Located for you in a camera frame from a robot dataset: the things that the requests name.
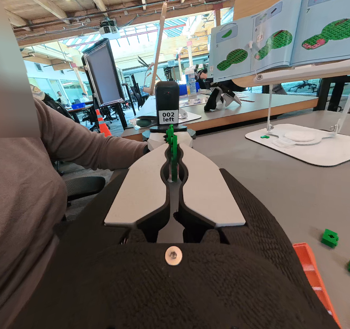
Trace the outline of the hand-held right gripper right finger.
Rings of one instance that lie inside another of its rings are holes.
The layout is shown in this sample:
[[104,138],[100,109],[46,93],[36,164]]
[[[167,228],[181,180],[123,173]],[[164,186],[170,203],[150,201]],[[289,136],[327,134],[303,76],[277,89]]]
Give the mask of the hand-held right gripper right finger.
[[214,228],[244,225],[246,220],[219,167],[185,144],[178,147],[186,176],[182,186],[184,208]]

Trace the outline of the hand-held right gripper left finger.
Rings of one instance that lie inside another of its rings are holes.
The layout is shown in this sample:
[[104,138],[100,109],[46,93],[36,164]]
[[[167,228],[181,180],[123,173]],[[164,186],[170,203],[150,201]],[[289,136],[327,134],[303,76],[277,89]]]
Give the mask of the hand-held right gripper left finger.
[[161,169],[167,163],[168,144],[132,164],[107,213],[106,226],[136,227],[166,202],[167,186]]

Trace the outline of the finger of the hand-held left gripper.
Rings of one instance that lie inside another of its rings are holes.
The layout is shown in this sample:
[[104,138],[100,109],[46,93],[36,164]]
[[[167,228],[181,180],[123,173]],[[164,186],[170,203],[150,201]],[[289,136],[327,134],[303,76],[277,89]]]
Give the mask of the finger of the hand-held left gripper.
[[147,147],[149,151],[153,151],[164,144],[168,146],[166,133],[150,132],[147,140]]
[[175,132],[175,136],[177,137],[177,146],[182,145],[187,146],[189,148],[193,148],[193,138],[191,137],[188,131]]

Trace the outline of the green lego plate assembly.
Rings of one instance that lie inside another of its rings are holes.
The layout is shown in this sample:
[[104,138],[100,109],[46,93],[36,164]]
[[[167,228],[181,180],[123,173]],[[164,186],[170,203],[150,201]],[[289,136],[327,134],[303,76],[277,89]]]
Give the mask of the green lego plate assembly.
[[177,182],[178,170],[177,170],[177,135],[174,134],[174,125],[170,124],[166,130],[165,135],[166,143],[170,146],[170,168],[171,168],[171,181]]

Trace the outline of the lego instruction booklet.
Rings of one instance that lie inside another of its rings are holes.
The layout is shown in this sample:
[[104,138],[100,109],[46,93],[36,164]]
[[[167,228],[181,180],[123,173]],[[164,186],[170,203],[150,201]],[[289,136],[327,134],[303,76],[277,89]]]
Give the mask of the lego instruction booklet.
[[236,0],[233,19],[211,30],[215,81],[349,59],[349,0]]

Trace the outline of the white wipes canister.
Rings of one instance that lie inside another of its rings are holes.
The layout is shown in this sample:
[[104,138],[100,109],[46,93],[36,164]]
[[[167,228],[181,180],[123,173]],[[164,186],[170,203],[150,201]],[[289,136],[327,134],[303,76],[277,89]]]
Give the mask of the white wipes canister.
[[185,70],[187,94],[194,94],[196,90],[196,71],[195,66],[190,66]]

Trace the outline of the black office chair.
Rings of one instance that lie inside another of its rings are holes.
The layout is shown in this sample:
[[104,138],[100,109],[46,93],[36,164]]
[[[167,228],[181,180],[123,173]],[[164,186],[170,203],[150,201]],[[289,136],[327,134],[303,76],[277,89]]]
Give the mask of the black office chair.
[[131,86],[131,90],[133,93],[133,99],[136,99],[138,110],[140,110],[140,108],[142,108],[142,106],[144,105],[144,100],[142,96],[137,92],[134,86]]

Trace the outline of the spare hand-held gripper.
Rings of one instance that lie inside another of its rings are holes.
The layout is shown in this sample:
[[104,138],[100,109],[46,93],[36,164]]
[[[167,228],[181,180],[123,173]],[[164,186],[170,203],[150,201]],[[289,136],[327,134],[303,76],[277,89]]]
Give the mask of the spare hand-held gripper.
[[245,90],[245,87],[236,85],[231,79],[217,82],[213,81],[213,78],[209,78],[207,69],[198,70],[199,66],[196,65],[194,69],[195,80],[199,83],[200,89],[211,89],[212,93],[204,106],[204,111],[215,110],[218,101],[224,101],[225,106],[227,107],[232,101],[236,101],[238,104],[241,104],[238,99],[234,99],[235,92],[242,92]]

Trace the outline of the orange traffic cone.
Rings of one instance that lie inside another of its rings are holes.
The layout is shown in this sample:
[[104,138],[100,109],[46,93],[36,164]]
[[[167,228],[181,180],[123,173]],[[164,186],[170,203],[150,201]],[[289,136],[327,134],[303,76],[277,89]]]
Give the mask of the orange traffic cone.
[[100,133],[103,133],[105,137],[112,136],[107,124],[105,123],[103,116],[98,109],[95,110],[98,120],[98,126]]

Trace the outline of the grey office chair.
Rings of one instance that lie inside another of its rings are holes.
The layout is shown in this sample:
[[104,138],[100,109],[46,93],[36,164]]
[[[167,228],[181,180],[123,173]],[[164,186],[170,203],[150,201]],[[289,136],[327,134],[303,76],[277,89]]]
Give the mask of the grey office chair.
[[101,176],[85,176],[65,180],[63,195],[55,198],[55,202],[63,204],[63,210],[58,222],[74,221],[100,193],[106,185],[106,179]]

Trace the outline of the grey table with wooden edge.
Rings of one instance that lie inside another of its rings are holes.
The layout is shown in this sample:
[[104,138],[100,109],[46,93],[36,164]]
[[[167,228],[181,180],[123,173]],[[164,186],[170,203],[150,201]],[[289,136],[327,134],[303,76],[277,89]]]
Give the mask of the grey table with wooden edge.
[[[212,133],[220,130],[240,127],[246,124],[266,122],[269,108],[269,94],[245,93],[246,98],[241,105],[232,102],[228,107],[219,103],[214,111],[205,112],[204,105],[189,106],[187,112],[200,115],[197,120],[184,123],[189,129],[195,130],[197,135]],[[316,96],[304,95],[272,95],[271,118],[316,107]]]

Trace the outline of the black framed monitor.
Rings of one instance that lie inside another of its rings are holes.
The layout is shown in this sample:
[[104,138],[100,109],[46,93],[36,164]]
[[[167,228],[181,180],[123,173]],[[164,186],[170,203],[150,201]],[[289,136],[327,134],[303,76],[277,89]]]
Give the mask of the black framed monitor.
[[116,70],[110,40],[103,38],[83,52],[81,58],[99,107],[123,103],[121,82]]

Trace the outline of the ceiling mounted projector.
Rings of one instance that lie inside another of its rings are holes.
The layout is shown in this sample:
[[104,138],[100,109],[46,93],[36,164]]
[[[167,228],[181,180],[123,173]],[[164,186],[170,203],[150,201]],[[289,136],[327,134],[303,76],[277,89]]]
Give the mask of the ceiling mounted projector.
[[108,19],[107,17],[105,17],[100,22],[100,27],[98,31],[103,38],[108,38],[112,40],[119,39],[121,37],[115,19]]

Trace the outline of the person's torso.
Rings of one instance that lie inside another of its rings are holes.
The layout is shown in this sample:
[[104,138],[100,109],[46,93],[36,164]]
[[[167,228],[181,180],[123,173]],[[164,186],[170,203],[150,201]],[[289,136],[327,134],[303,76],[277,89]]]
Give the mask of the person's torso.
[[30,299],[58,245],[67,191],[40,138],[2,138],[1,328]]

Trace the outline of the orange brick separator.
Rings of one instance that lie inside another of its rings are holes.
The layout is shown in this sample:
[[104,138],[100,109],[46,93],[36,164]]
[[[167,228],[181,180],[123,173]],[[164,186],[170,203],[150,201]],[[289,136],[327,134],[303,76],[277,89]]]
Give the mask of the orange brick separator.
[[308,282],[316,293],[318,299],[322,302],[327,312],[333,317],[339,328],[342,328],[326,291],[321,274],[319,273],[316,258],[311,247],[307,243],[297,243],[293,244],[293,248],[299,258]]

